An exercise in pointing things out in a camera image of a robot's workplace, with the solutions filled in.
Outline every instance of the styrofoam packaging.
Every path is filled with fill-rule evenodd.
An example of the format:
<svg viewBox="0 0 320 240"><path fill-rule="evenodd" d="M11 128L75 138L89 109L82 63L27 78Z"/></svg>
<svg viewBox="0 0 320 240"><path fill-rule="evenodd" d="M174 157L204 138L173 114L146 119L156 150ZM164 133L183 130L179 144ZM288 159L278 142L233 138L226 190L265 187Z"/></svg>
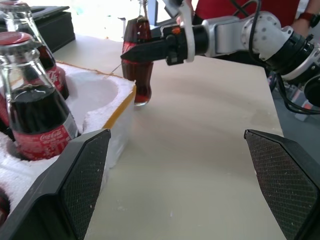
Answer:
<svg viewBox="0 0 320 240"><path fill-rule="evenodd" d="M109 168L114 167L129 138L136 86L124 78L58 63L66 72L70 96L66 100L80 133L111 129L101 189ZM59 156L39 161L20 160L14 143L0 132L0 188L10 200L10 212L37 177Z"/></svg>

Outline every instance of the white table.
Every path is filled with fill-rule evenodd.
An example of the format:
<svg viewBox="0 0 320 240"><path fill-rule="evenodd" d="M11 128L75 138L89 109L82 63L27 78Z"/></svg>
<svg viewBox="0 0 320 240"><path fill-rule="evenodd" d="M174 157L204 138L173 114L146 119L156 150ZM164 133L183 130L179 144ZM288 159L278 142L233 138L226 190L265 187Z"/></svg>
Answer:
<svg viewBox="0 0 320 240"><path fill-rule="evenodd" d="M121 48L77 36L55 56L108 73ZM158 61L151 86L86 240L285 240L243 137L245 129L282 134L264 70L205 57Z"/></svg>

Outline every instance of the black box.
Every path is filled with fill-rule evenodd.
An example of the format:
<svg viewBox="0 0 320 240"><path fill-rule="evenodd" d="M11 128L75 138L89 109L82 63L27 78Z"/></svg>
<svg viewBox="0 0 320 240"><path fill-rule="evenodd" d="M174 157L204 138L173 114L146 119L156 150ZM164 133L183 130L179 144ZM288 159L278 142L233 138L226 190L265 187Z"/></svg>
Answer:
<svg viewBox="0 0 320 240"><path fill-rule="evenodd" d="M71 13L64 10L68 6L33 6L32 16L40 34L52 52L55 52L75 40ZM0 32L7 27L3 14L0 15Z"/></svg>

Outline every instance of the robotic arm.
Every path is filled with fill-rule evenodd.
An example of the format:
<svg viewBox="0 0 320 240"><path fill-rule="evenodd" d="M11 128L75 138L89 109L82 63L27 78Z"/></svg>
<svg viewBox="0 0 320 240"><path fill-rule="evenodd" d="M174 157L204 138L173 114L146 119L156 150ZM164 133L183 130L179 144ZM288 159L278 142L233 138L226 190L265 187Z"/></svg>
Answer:
<svg viewBox="0 0 320 240"><path fill-rule="evenodd" d="M166 59L169 66L192 62L195 55L217 57L238 51L249 51L252 58L278 75L279 92L286 104L306 113L290 102L283 81L304 89L309 102L320 107L320 44L296 34L290 26L281 28L276 16L260 12L244 19L224 16L204 20L192 26L190 9L185 1L164 0L169 9L178 9L184 26L162 27L161 38L138 44L121 58L132 62L152 62ZM306 114L320 114L309 110Z"/></svg>

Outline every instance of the wristwatch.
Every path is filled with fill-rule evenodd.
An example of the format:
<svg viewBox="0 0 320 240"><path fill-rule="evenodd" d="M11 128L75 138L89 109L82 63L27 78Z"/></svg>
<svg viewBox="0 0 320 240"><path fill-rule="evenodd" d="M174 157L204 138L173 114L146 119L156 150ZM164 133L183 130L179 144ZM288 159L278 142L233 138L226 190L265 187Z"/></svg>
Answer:
<svg viewBox="0 0 320 240"><path fill-rule="evenodd" d="M310 27L314 28L320 22L320 14L312 14L309 12L301 13L299 19L305 19L309 21Z"/></svg>

